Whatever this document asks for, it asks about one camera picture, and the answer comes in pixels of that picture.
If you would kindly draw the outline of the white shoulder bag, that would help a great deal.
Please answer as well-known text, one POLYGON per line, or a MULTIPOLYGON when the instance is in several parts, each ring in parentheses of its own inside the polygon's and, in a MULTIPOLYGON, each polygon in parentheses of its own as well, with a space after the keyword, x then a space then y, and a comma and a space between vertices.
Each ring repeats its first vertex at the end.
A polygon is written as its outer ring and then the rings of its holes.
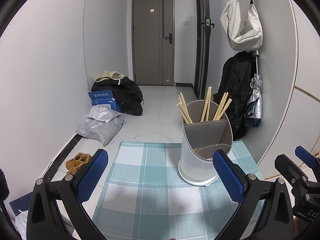
POLYGON ((262 46, 263 28, 253 0, 250 0, 244 22, 241 21, 239 0, 228 0, 221 13, 220 22, 234 51, 253 51, 262 46))

